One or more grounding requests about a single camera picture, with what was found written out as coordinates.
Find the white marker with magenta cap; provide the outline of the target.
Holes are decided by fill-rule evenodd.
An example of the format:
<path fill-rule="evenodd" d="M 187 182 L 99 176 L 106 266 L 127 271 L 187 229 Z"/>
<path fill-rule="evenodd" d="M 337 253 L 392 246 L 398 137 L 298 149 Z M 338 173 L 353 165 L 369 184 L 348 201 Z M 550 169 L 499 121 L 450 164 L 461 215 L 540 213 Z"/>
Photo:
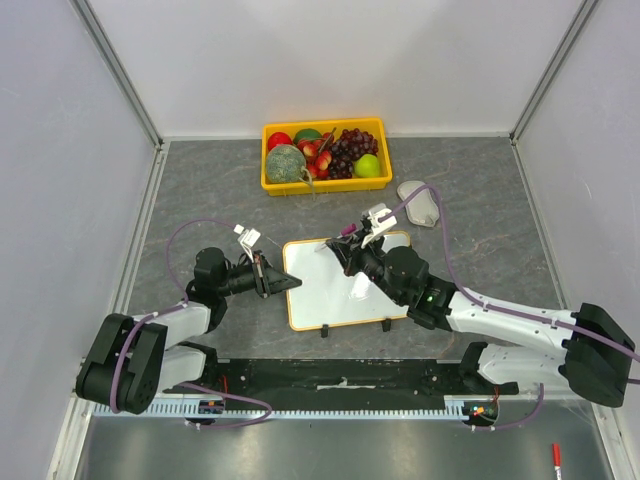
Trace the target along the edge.
<path fill-rule="evenodd" d="M 351 234 L 353 234 L 356 230 L 357 230 L 357 225 L 355 223 L 347 225 L 340 231 L 340 233 L 337 236 L 328 238 L 319 246 L 317 246 L 315 251 L 316 252 L 322 251 L 323 249 L 327 248 L 332 241 L 347 238 Z"/>

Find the yellow framed whiteboard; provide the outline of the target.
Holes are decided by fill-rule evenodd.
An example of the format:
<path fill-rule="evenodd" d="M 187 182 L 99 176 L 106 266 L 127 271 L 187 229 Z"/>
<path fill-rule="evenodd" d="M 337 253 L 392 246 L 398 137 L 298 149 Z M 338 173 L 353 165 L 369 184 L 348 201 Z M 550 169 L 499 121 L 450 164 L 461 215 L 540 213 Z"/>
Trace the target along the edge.
<path fill-rule="evenodd" d="M 302 281 L 286 292 L 288 323 L 296 332 L 396 320 L 407 314 L 366 275 L 345 276 L 323 239 L 285 244 L 283 265 L 287 274 Z"/>

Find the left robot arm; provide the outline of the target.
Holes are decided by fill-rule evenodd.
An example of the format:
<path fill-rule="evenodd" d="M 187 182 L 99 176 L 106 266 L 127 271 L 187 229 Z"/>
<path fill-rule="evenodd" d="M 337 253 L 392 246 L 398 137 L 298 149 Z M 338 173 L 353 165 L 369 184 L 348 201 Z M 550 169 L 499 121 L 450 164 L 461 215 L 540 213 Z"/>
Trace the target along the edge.
<path fill-rule="evenodd" d="M 254 292 L 266 299 L 301 285 L 259 251 L 243 253 L 233 264 L 221 249 L 203 249 L 184 300 L 147 315 L 105 317 L 76 377 L 75 393 L 113 413 L 141 414 L 158 392 L 182 382 L 198 393 L 211 392 L 220 371 L 189 340 L 220 325 L 233 295 Z"/>

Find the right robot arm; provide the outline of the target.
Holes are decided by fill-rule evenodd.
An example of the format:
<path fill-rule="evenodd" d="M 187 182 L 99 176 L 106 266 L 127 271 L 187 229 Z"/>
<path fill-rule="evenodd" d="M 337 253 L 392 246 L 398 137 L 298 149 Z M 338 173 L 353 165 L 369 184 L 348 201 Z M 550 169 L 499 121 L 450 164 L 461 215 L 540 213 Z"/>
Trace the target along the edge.
<path fill-rule="evenodd" d="M 602 307 L 584 303 L 576 311 L 546 310 L 482 296 L 445 281 L 411 247 L 382 248 L 355 235 L 331 238 L 326 247 L 347 277 L 364 275 L 416 324 L 429 330 L 473 333 L 515 345 L 499 358 L 495 349 L 476 348 L 477 359 L 458 368 L 467 392 L 491 384 L 556 384 L 599 405 L 623 405 L 635 344 Z"/>

